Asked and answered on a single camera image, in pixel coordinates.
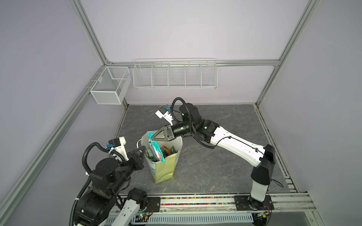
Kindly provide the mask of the teal Fox's mint bag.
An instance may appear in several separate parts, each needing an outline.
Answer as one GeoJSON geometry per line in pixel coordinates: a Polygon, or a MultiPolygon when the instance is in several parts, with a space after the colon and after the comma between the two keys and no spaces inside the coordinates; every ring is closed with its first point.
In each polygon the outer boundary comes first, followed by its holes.
{"type": "Polygon", "coordinates": [[[151,149],[151,152],[152,154],[154,155],[155,157],[155,160],[157,162],[161,161],[161,162],[164,162],[165,161],[165,158],[163,157],[163,153],[160,149],[160,146],[159,144],[156,142],[156,141],[153,141],[151,139],[151,136],[153,135],[154,133],[152,131],[150,131],[148,133],[148,141],[149,141],[149,145],[150,145],[150,149],[151,149]]]}

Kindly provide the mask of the purple M&M's packet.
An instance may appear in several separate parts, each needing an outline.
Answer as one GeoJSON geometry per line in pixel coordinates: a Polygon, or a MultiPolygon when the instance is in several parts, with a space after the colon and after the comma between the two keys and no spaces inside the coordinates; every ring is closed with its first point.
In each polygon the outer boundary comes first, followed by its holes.
{"type": "Polygon", "coordinates": [[[160,149],[161,149],[161,151],[162,151],[162,153],[163,153],[163,157],[164,157],[164,158],[172,155],[172,152],[171,152],[167,147],[162,146],[160,149]]]}

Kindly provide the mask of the paper bag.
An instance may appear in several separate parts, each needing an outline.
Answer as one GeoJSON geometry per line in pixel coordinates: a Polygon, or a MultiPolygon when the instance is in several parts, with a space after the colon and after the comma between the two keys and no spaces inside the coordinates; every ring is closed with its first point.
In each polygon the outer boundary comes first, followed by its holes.
{"type": "Polygon", "coordinates": [[[172,141],[158,141],[157,144],[160,148],[165,147],[168,151],[172,152],[171,155],[165,156],[164,161],[157,159],[155,150],[150,143],[151,135],[156,131],[147,131],[140,139],[141,146],[146,147],[146,161],[154,179],[154,183],[158,184],[171,180],[174,176],[176,165],[178,163],[180,153],[183,147],[183,139],[181,137],[172,141]]]}

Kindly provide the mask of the yellow green Fox's bag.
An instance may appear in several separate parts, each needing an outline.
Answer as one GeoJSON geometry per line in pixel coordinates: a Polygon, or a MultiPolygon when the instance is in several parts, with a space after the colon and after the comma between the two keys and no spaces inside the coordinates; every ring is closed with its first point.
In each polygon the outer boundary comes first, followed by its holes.
{"type": "Polygon", "coordinates": [[[150,150],[146,150],[145,155],[151,162],[155,161],[155,157],[150,150]]]}

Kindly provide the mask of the green snack bag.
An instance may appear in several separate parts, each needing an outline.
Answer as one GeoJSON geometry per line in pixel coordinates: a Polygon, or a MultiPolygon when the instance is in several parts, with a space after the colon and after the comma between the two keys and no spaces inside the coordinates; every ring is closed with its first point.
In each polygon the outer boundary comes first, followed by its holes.
{"type": "Polygon", "coordinates": [[[170,149],[170,152],[171,152],[172,154],[175,154],[175,153],[178,152],[178,150],[177,150],[174,146],[172,146],[171,149],[170,149]]]}

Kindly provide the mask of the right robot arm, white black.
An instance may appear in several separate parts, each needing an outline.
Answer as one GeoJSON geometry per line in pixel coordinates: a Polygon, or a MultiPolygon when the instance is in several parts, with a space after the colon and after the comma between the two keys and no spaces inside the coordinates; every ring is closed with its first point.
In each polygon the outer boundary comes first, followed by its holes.
{"type": "Polygon", "coordinates": [[[265,201],[276,164],[273,146],[257,145],[232,134],[218,123],[202,118],[196,106],[180,97],[175,98],[170,106],[160,107],[156,116],[168,124],[150,137],[152,145],[191,136],[206,148],[221,147],[230,151],[253,166],[252,188],[245,207],[253,211],[272,209],[265,201]]]}

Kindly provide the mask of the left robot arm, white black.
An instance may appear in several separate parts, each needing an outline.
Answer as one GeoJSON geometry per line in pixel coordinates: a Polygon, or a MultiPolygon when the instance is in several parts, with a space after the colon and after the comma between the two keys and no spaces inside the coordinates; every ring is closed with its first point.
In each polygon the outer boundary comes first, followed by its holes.
{"type": "Polygon", "coordinates": [[[121,210],[123,225],[127,226],[139,210],[144,210],[147,207],[147,192],[134,188],[124,199],[119,193],[123,191],[124,184],[130,184],[131,175],[144,168],[146,150],[145,146],[141,146],[133,150],[129,160],[126,160],[113,147],[103,148],[98,142],[88,145],[82,156],[88,179],[74,200],[69,225],[98,226],[117,205],[121,210]],[[87,158],[93,147],[114,153],[120,159],[108,157],[101,160],[95,169],[90,169],[87,158]]]}

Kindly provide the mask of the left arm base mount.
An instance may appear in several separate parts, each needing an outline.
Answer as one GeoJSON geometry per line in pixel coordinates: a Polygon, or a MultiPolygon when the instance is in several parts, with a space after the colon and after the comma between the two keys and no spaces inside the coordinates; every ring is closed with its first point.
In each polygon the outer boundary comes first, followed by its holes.
{"type": "Polygon", "coordinates": [[[161,198],[159,196],[148,197],[145,206],[141,206],[139,212],[160,212],[161,198]]]}

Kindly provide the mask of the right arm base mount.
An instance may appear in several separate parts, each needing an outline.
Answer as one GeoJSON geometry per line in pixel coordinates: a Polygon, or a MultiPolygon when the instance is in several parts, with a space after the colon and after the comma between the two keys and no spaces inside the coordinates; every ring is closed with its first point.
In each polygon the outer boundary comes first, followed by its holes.
{"type": "Polygon", "coordinates": [[[266,195],[263,202],[253,199],[250,195],[234,196],[238,211],[273,211],[274,205],[270,195],[266,195]]]}

